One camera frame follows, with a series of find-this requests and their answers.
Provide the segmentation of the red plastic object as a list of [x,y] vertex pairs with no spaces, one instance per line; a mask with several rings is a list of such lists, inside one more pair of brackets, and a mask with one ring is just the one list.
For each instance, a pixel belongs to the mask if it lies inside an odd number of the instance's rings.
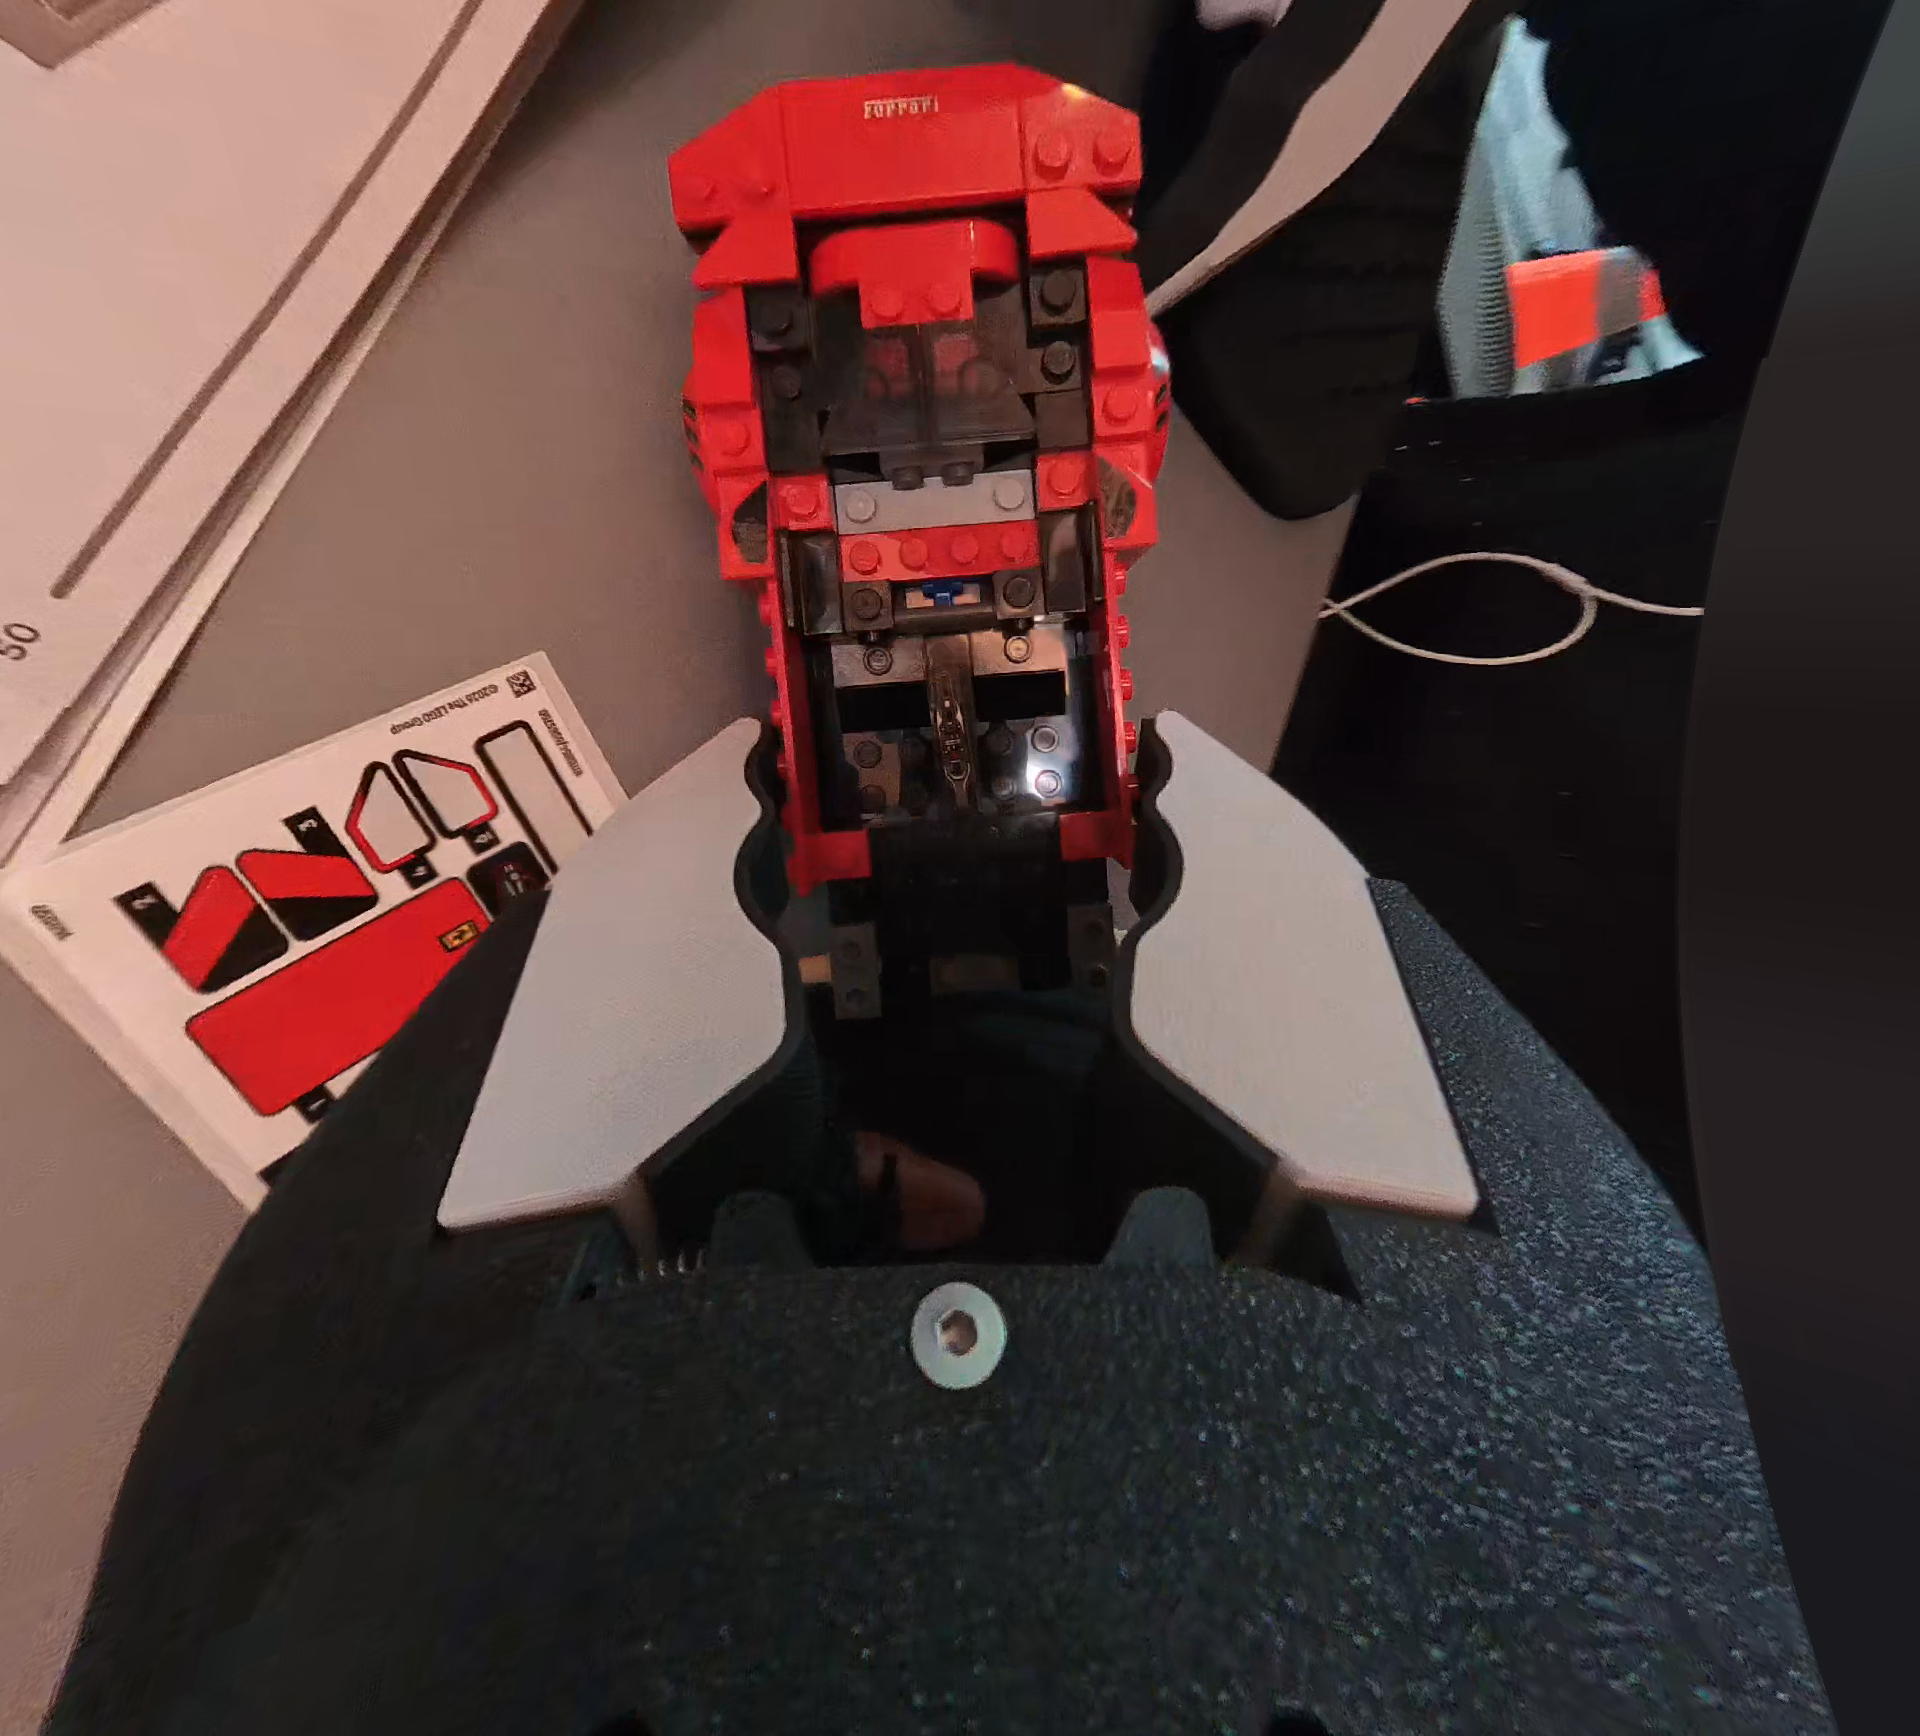
[[1514,373],[1588,353],[1668,316],[1661,271],[1629,245],[1508,263]]

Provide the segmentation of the black textured cushion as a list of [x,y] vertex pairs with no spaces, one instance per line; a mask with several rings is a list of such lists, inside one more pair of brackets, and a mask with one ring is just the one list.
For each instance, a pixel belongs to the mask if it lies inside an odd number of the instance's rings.
[[1281,521],[1359,500],[1420,396],[1500,38],[1504,21],[1479,26],[1320,199],[1161,317],[1177,405]]

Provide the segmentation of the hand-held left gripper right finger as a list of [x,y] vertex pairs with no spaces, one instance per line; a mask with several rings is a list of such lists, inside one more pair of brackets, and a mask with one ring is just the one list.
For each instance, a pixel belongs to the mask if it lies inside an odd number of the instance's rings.
[[1164,1183],[1231,1256],[1311,1212],[1471,1223],[1479,1182],[1367,870],[1181,712],[1140,732],[1116,1045],[1164,1108]]

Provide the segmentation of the dark rounded object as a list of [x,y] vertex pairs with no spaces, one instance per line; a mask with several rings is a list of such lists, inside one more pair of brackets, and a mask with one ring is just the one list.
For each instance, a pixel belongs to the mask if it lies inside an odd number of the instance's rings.
[[1917,0],[1744,413],[1682,787],[1682,1041],[1733,1359],[1840,1734],[1917,1734]]

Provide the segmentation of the white grey cloth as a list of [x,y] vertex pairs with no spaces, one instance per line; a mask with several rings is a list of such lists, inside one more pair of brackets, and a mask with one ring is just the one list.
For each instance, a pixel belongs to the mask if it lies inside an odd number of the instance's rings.
[[1521,21],[1504,26],[1475,118],[1449,256],[1438,285],[1438,350],[1454,399],[1518,399],[1650,378],[1703,353],[1668,316],[1588,353],[1514,373],[1508,263],[1623,245],[1608,234],[1550,107],[1542,41]]

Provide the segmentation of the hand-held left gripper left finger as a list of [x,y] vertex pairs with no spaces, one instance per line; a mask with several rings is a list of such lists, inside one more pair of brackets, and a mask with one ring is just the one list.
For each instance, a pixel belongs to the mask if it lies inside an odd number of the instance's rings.
[[624,801],[549,888],[437,1203],[440,1232],[652,1216],[643,1182],[794,1059],[766,728]]

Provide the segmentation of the toy car sticker sheet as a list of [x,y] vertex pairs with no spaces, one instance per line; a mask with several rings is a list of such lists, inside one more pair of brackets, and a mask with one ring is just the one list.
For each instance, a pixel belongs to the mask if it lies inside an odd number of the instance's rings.
[[254,1206],[624,801],[526,652],[4,870],[4,959]]

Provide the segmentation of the red toy brick car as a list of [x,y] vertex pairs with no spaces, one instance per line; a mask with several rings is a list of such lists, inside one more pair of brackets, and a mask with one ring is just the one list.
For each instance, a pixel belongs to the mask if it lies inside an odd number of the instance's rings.
[[1175,413],[1140,178],[1140,114],[1024,64],[770,84],[667,165],[690,469],[848,1022],[1111,976]]

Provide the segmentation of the white instruction booklet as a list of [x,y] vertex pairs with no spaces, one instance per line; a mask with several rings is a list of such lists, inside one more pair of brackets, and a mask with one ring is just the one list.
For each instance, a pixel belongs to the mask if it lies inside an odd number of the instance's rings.
[[578,0],[4,0],[4,856],[108,765]]

